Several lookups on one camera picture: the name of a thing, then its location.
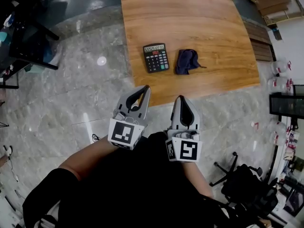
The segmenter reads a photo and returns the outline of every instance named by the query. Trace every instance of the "calculator display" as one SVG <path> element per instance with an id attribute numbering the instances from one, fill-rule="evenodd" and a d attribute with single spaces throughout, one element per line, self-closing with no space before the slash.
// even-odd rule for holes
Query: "calculator display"
<path id="1" fill-rule="evenodd" d="M 156 50 L 161 50 L 165 49 L 165 45 L 157 45 L 157 46 L 152 46 L 152 47 L 145 47 L 144 51 L 145 52 L 150 52 L 150 51 L 156 51 Z"/>

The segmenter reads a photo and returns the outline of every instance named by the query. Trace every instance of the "tiled floor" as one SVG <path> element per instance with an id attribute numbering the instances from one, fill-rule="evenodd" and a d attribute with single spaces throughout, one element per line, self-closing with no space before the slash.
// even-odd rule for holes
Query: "tiled floor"
<path id="1" fill-rule="evenodd" d="M 0 129 L 1 143 L 14 147 L 11 159 L 20 182 L 14 180 L 9 162 L 0 170 L 0 181 L 20 210 L 23 198 L 14 190 L 27 196 L 52 169 L 90 144 L 92 133 L 105 136 L 120 95 L 133 87 L 120 6 L 77 16 L 54 30 L 66 35 L 54 44 L 53 63 L 59 70 L 20 73 L 20 89 L 8 90 L 7 102 L 0 107 L 0 120 L 9 124 Z M 103 66 L 96 63 L 101 56 L 107 59 Z M 192 99 L 202 115 L 198 166 L 208 181 L 223 175 L 213 162 L 229 166 L 233 151 L 239 154 L 238 164 L 261 167 L 264 174 L 270 167 L 274 147 L 268 143 L 266 127 L 273 116 L 268 113 L 265 83 L 271 72 L 268 64 L 258 66 L 261 86 Z M 146 136 L 171 124 L 172 107 L 173 103 L 149 108 Z M 252 122 L 259 122 L 257 131 Z M 214 192 L 223 200 L 220 188 Z"/>

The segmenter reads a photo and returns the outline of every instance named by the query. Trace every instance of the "calculator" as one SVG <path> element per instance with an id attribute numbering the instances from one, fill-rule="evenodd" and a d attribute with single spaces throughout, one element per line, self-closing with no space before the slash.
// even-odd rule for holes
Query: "calculator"
<path id="1" fill-rule="evenodd" d="M 143 55 L 148 73 L 156 73 L 169 69 L 168 56 L 164 43 L 154 43 L 144 46 Z"/>

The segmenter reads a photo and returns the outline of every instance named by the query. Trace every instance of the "wooden pallet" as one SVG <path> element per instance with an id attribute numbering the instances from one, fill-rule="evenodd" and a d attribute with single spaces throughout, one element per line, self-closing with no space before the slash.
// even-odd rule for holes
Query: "wooden pallet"
<path id="1" fill-rule="evenodd" d="M 272 62 L 271 41 L 265 28 L 243 20 L 256 60 Z"/>

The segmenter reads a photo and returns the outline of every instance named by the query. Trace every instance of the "black cable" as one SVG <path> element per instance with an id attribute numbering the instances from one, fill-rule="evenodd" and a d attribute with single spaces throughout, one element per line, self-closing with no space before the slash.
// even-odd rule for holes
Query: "black cable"
<path id="1" fill-rule="evenodd" d="M 92 134 L 92 140 L 93 140 L 93 142 L 96 142 L 96 141 L 100 140 L 100 138 L 94 133 L 94 134 Z"/>

